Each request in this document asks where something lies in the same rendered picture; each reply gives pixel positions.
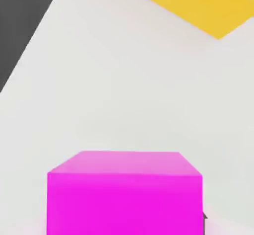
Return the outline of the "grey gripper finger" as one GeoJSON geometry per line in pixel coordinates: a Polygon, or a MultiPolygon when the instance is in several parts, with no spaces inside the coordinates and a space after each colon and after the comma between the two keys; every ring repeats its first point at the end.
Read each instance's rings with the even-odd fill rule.
{"type": "Polygon", "coordinates": [[[203,235],[213,235],[213,218],[203,212],[203,235]]]}

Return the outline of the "large yellow box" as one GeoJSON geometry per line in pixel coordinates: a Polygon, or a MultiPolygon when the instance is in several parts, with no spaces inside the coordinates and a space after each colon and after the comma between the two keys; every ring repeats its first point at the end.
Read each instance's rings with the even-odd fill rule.
{"type": "Polygon", "coordinates": [[[254,16],[254,0],[151,0],[221,39],[254,16]]]}

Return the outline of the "small magenta cube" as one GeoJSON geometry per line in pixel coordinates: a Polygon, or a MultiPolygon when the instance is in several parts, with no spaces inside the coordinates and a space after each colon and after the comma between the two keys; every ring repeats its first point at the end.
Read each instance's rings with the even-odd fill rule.
{"type": "Polygon", "coordinates": [[[47,174],[46,235],[204,235],[202,175],[178,152],[79,152],[47,174]]]}

